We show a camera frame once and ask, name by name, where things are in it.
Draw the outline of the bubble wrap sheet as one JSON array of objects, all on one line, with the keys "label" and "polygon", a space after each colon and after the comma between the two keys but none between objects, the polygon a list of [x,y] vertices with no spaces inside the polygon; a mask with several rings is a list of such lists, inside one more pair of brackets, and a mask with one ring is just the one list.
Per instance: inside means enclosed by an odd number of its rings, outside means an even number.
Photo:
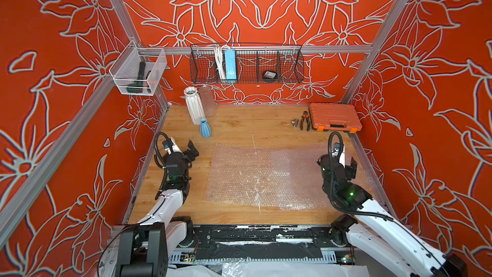
[{"label": "bubble wrap sheet", "polygon": [[283,148],[272,155],[274,203],[282,210],[333,207],[322,190],[324,179],[318,159],[327,153],[327,142]]},{"label": "bubble wrap sheet", "polygon": [[228,205],[290,206],[291,172],[283,148],[214,148],[205,200]]}]

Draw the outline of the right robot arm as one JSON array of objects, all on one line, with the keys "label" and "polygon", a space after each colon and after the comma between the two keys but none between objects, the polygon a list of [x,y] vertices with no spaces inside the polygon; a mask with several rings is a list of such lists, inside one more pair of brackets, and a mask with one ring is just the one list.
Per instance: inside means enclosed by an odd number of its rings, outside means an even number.
[{"label": "right robot arm", "polygon": [[332,222],[337,246],[359,248],[396,276],[467,276],[464,260],[432,247],[392,217],[362,187],[350,181],[356,162],[344,166],[330,154],[318,161],[323,191],[342,215]]}]

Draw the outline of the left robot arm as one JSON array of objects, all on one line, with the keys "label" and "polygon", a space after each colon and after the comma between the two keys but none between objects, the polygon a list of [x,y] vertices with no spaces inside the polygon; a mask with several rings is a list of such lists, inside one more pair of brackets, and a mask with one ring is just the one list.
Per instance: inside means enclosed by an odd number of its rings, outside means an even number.
[{"label": "left robot arm", "polygon": [[157,203],[138,223],[120,234],[115,276],[165,276],[169,256],[180,243],[194,240],[191,217],[176,217],[190,193],[190,169],[199,152],[192,141],[182,151],[174,139],[163,142],[166,151],[155,153],[156,165],[164,170]]}]

